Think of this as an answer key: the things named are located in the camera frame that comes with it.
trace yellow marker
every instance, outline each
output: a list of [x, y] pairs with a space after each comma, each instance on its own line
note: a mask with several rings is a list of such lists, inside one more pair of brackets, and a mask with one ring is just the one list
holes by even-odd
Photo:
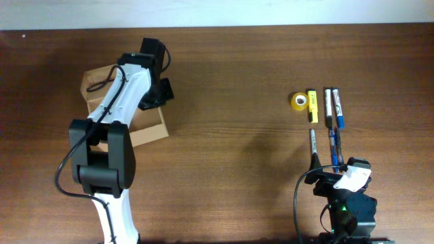
[[317, 92], [314, 89], [309, 89], [307, 96], [309, 97], [309, 122], [318, 123]]

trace yellow tape roll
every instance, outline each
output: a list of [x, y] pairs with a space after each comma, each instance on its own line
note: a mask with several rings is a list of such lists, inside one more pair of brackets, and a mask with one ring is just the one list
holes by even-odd
[[292, 96], [291, 106], [293, 109], [302, 111], [307, 108], [308, 98], [307, 95], [302, 92], [297, 92]]

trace white wall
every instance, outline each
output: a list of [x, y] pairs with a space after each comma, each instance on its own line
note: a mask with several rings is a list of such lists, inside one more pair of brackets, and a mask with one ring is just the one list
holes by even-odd
[[0, 29], [434, 22], [434, 0], [0, 0]]

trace tape roll hole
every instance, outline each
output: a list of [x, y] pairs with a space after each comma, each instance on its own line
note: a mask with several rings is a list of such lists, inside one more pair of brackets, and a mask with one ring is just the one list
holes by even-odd
[[304, 96], [301, 96], [301, 95], [296, 96], [297, 105], [302, 106], [302, 105], [305, 105], [306, 102], [307, 102], [307, 99]]

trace open cardboard box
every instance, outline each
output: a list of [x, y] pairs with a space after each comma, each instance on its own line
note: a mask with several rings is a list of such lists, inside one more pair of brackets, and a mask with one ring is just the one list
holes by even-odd
[[[87, 92], [86, 88], [100, 81], [104, 81], [109, 75], [113, 65], [89, 70], [84, 73], [83, 81], [81, 82], [80, 92], [87, 102], [89, 114], [93, 112], [102, 102], [107, 91], [110, 89], [113, 82], [107, 83], [102, 89], [94, 92]], [[115, 78], [116, 72], [113, 72], [112, 78]], [[154, 108], [142, 111], [139, 108], [134, 113], [130, 123], [130, 137], [133, 146], [152, 142], [164, 137], [168, 137], [167, 127], [164, 123], [163, 113], [161, 108]], [[104, 152], [108, 151], [108, 145], [99, 143], [98, 148]]]

